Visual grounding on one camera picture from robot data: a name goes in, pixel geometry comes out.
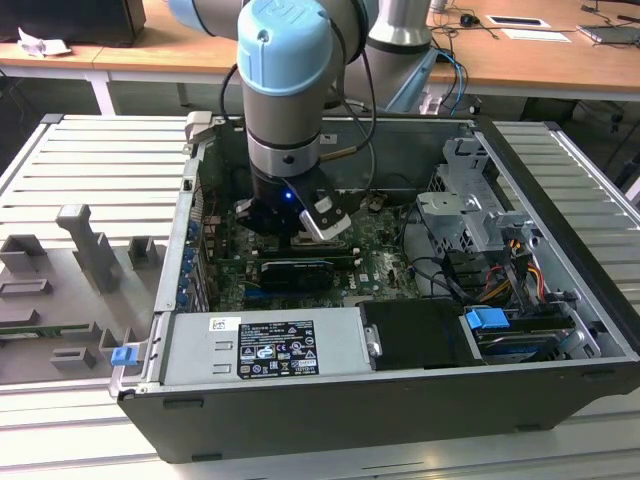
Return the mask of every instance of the wooden desk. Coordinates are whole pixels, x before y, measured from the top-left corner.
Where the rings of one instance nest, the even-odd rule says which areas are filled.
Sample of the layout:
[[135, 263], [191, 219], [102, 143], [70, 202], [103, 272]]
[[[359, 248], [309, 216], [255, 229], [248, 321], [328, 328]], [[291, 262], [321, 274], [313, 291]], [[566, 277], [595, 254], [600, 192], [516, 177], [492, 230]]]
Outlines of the wooden desk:
[[236, 63], [236, 42], [187, 28], [173, 18], [166, 0], [144, 0], [145, 28], [133, 48], [103, 48], [99, 70], [225, 75]]
[[[604, 24], [603, 19], [580, 10], [589, 0], [457, 0], [460, 8], [485, 15], [542, 18], [553, 29], [574, 30], [578, 24]], [[166, 0], [144, 0], [147, 23], [133, 48], [74, 46], [74, 55], [39, 60], [15, 45], [0, 44], [0, 68], [7, 75], [72, 78], [91, 82], [103, 114], [117, 113], [109, 92], [110, 81], [178, 83], [186, 104], [188, 83], [220, 83], [235, 63], [236, 44], [209, 37], [180, 25]], [[616, 15], [638, 16], [638, 7], [600, 3], [601, 13], [618, 23]], [[450, 10], [435, 21], [458, 26], [460, 12]], [[458, 59], [469, 71], [468, 93], [570, 99], [640, 101], [640, 51], [632, 47], [594, 47], [579, 32], [565, 33], [571, 43], [511, 40], [500, 30], [494, 40], [484, 30], [460, 31], [453, 40]], [[448, 40], [435, 34], [442, 47]], [[453, 81], [450, 65], [436, 65], [427, 91], [441, 98]]]
[[[483, 25], [496, 27], [486, 15], [533, 17], [546, 21], [553, 30], [575, 30], [578, 25], [604, 25], [604, 19], [580, 10], [589, 0], [458, 0], [456, 6], [475, 11]], [[614, 24], [621, 14], [637, 17], [640, 8], [600, 2], [600, 13]], [[450, 9], [434, 15], [434, 24], [460, 27], [460, 12]], [[577, 99], [640, 100], [640, 50], [633, 47], [593, 46], [581, 32], [563, 33], [571, 43], [511, 40], [492, 30], [495, 40], [482, 29], [462, 30], [453, 39], [457, 59], [469, 71], [467, 92]], [[449, 48], [443, 33], [435, 39]], [[450, 84], [449, 65], [436, 65], [430, 84]]]

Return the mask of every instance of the gray fixture block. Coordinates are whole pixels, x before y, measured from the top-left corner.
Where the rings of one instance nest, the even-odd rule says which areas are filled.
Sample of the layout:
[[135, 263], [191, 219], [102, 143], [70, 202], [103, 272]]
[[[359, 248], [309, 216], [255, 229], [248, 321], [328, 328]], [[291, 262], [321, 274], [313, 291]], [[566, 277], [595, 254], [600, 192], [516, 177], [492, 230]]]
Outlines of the gray fixture block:
[[[113, 253], [113, 249], [109, 244], [109, 239], [107, 238], [107, 236], [102, 232], [94, 233], [93, 236], [95, 237], [96, 242], [98, 243], [98, 248], [100, 249], [100, 252], [102, 253], [102, 255], [104, 255], [105, 259], [109, 262], [109, 265], [113, 265], [114, 263], [116, 263], [117, 262], [116, 254]], [[73, 256], [76, 258], [76, 261], [80, 266], [80, 269], [83, 271], [86, 270], [86, 265], [82, 261], [82, 255], [80, 255], [80, 253], [77, 250], [74, 250]]]
[[96, 364], [87, 347], [56, 348], [49, 361], [61, 371], [91, 370]]
[[31, 257], [46, 254], [35, 235], [9, 235], [0, 247], [0, 260], [11, 273], [35, 272]]
[[102, 335], [102, 330], [100, 330], [100, 327], [96, 322], [91, 322], [87, 328], [70, 328], [67, 330], [61, 330], [60, 335], [69, 341], [91, 341], [98, 340]]
[[102, 337], [100, 338], [100, 344], [98, 345], [98, 351], [104, 357], [106, 361], [111, 361], [111, 355], [114, 348], [118, 348], [120, 344], [114, 338], [113, 333], [108, 328], [102, 331]]
[[64, 113], [46, 113], [40, 123], [45, 125], [57, 125], [64, 118]]
[[42, 278], [0, 282], [0, 298], [47, 295], [51, 290], [49, 281]]
[[152, 237], [133, 237], [127, 254], [134, 270], [158, 266], [158, 252]]
[[88, 205], [63, 205], [58, 212], [56, 223], [71, 234], [73, 243], [78, 249], [81, 263], [89, 272], [100, 293], [106, 293], [112, 291], [115, 286], [110, 268], [113, 251], [111, 251], [111, 256], [105, 255], [105, 247], [101, 247], [96, 241], [89, 225], [90, 216], [91, 209]]
[[40, 320], [40, 314], [35, 310], [35, 308], [12, 310], [10, 312], [3, 313], [2, 317], [0, 317], [0, 328], [35, 325], [38, 323], [38, 320]]
[[138, 337], [134, 333], [133, 328], [127, 328], [127, 330], [124, 332], [124, 340], [122, 341], [122, 344], [126, 345], [127, 343], [135, 343], [137, 341]]

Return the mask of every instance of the motherboard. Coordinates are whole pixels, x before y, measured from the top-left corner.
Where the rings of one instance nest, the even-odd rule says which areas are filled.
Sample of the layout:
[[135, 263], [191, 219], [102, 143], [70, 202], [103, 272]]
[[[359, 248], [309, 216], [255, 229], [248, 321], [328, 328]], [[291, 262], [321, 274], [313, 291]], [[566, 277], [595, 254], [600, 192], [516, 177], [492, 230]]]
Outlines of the motherboard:
[[[418, 298], [414, 273], [397, 242], [403, 212], [370, 204], [332, 241], [313, 243], [301, 233], [286, 251], [278, 238], [237, 224], [233, 210], [212, 217], [205, 222], [212, 310], [350, 307], [364, 300]], [[298, 283], [279, 288], [270, 278], [277, 283], [280, 269], [288, 277], [304, 273]]]

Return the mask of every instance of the electronic component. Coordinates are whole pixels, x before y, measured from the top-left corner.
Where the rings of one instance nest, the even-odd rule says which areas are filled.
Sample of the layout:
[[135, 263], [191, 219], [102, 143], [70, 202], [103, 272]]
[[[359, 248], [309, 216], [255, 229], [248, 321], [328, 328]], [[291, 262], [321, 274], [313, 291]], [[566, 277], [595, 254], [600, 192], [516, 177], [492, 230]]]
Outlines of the electronic component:
[[508, 316], [501, 309], [473, 309], [466, 315], [483, 356], [523, 355], [520, 361], [546, 359], [575, 328], [559, 313]]
[[266, 262], [260, 267], [258, 282], [266, 292], [311, 292], [331, 288], [333, 275], [330, 262]]
[[363, 302], [367, 328], [375, 329], [381, 354], [375, 370], [448, 368], [477, 364], [460, 322], [462, 308], [453, 300]]

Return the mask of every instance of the blue plastic clip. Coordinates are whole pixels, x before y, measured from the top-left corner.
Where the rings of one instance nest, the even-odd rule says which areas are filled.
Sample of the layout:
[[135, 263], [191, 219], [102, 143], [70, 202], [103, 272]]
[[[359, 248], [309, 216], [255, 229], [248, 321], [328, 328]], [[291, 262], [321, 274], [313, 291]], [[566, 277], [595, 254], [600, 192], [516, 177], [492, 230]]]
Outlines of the blue plastic clip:
[[471, 329], [509, 328], [511, 324], [501, 308], [474, 308], [466, 315]]
[[139, 347], [118, 347], [111, 354], [111, 365], [114, 367], [129, 367], [138, 365]]

